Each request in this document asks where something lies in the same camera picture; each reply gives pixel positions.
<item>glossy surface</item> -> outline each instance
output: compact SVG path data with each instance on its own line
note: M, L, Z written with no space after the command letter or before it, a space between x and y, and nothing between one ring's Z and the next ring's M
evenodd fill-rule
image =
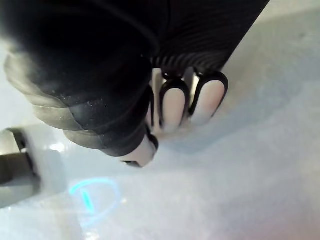
M214 119L142 169L45 126L1 75L0 127L25 128L42 180L0 210L1 239L319 240L320 6L306 2L271 1L223 70Z

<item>fingertip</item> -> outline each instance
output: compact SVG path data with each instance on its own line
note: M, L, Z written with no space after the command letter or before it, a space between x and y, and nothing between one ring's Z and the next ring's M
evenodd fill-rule
M198 126L208 123L222 103L227 90L228 79L221 72L201 75L189 110L191 123Z
M145 135L140 145L131 153L119 157L122 162L131 166L143 168L153 159L158 149L158 141Z
M190 93L180 79L168 80L160 91L161 127L165 132L175 131L182 123L189 106Z
M146 114L146 124L149 129L153 129L155 121L154 121L154 116L155 116L155 96L154 92L151 87L148 87L149 95L150 95L150 104L148 108L148 112Z

